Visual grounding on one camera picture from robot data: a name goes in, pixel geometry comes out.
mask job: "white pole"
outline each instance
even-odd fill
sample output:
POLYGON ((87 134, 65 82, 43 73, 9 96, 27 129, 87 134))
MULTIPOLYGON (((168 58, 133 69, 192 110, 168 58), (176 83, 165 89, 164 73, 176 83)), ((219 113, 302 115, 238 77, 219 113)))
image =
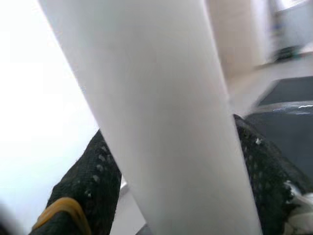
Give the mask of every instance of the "white pole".
POLYGON ((259 235, 202 0, 40 0, 155 235, 259 235))

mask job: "white wall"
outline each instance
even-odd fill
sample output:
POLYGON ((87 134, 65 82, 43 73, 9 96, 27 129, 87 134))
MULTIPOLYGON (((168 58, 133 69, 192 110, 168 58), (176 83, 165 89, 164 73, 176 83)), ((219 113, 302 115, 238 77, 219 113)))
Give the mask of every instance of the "white wall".
POLYGON ((256 64, 250 0, 207 3, 226 79, 250 72, 256 64))
POLYGON ((284 36, 281 47, 305 46, 313 42, 313 0, 280 12, 284 36))
POLYGON ((270 13, 270 0, 252 0, 251 11, 256 37, 256 63, 263 65, 271 62, 276 45, 273 37, 273 19, 270 13))

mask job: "gray floor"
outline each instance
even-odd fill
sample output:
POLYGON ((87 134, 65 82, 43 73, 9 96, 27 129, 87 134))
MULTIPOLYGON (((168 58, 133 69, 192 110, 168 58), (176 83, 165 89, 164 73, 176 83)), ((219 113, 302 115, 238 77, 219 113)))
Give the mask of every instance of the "gray floor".
POLYGON ((313 75, 313 55, 272 64, 244 76, 227 79, 230 107, 233 113, 247 115, 279 79, 313 75))

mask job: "black knit fabric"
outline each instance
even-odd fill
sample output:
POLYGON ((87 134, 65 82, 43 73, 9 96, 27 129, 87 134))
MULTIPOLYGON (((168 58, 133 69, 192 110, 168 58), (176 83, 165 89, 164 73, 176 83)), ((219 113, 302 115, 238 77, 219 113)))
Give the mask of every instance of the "black knit fabric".
POLYGON ((291 181, 302 193, 313 192, 312 184, 252 125, 239 116, 235 121, 263 235, 280 235, 295 208, 287 203, 292 195, 285 182, 291 181))
MULTIPOLYGON (((108 235, 115 215, 121 172, 98 131, 75 165, 53 188, 47 207, 61 197, 71 197, 82 207, 92 235, 108 235)), ((67 212, 55 214, 31 235, 80 235, 67 212)))

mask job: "black mat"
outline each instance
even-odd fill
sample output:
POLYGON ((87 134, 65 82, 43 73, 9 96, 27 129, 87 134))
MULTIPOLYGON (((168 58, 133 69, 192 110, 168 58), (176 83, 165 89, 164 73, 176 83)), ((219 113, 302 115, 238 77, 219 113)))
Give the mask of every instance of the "black mat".
POLYGON ((313 77, 280 80, 259 105, 313 100, 313 77))
MULTIPOLYGON (((280 80, 259 105, 313 100, 313 77, 280 80)), ((313 108, 305 115, 287 112, 251 114, 251 122, 313 181, 313 108)))

